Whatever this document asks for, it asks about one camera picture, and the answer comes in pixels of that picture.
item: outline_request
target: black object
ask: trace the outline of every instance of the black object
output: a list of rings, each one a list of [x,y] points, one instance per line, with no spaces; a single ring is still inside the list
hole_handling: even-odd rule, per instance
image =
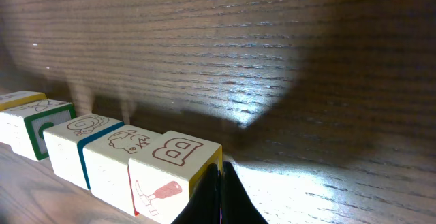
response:
[[[221,177],[222,224],[268,224],[256,210],[230,162],[224,162]]]
[[[219,170],[210,164],[191,199],[172,224],[219,224]]]

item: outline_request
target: cube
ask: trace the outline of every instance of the cube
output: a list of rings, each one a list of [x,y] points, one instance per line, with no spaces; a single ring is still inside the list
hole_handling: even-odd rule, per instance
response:
[[[220,144],[169,131],[129,160],[136,210],[160,223],[171,223],[193,194],[207,166],[222,169]]]
[[[43,130],[76,117],[73,104],[45,99],[0,112],[2,134],[12,150],[39,161],[48,157]]]
[[[83,147],[123,125],[117,119],[88,114],[46,129],[44,138],[54,173],[83,189],[89,189]]]
[[[133,216],[135,211],[129,178],[129,159],[147,150],[159,133],[124,125],[83,149],[91,192],[95,197]]]
[[[47,99],[46,94],[33,91],[17,91],[0,95],[0,111],[42,99]]]

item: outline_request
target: blue stripe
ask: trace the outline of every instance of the blue stripe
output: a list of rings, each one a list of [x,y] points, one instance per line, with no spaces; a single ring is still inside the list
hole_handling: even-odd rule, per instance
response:
[[[84,179],[87,181],[87,186],[88,189],[91,189],[91,186],[89,186],[89,180],[88,180],[88,172],[87,172],[87,166],[84,163],[84,157],[83,157],[83,148],[89,143],[92,142],[100,137],[102,137],[103,135],[106,135],[107,133],[110,133],[111,131],[114,131],[115,129],[118,129],[119,127],[123,126],[124,122],[119,122],[109,128],[106,128],[98,133],[95,133],[93,135],[90,135],[87,138],[83,138],[81,139],[78,143],[77,143],[77,150],[79,151],[79,157],[80,157],[80,162],[82,163],[82,169],[83,169],[83,175],[84,175]]]

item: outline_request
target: green block edge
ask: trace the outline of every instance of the green block edge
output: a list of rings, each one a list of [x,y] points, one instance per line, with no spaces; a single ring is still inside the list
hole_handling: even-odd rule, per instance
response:
[[[61,106],[59,108],[51,109],[49,111],[40,112],[39,114],[34,114],[25,118],[25,126],[27,130],[27,134],[29,135],[30,141],[32,143],[33,152],[35,152],[35,156],[37,160],[42,160],[48,157],[48,152],[41,153],[40,146],[38,145],[38,141],[36,140],[36,133],[32,128],[32,121],[38,118],[42,118],[44,116],[48,116],[51,114],[55,114],[57,112],[62,112],[65,110],[69,110],[69,115],[71,119],[76,118],[76,111],[74,109],[73,104],[67,104],[65,106]]]

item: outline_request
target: wood grain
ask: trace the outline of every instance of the wood grain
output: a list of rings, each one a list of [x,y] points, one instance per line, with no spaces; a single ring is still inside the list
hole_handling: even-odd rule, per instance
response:
[[[270,223],[434,223],[435,3],[0,0],[0,91],[222,143]],[[10,223],[148,221],[0,155]]]

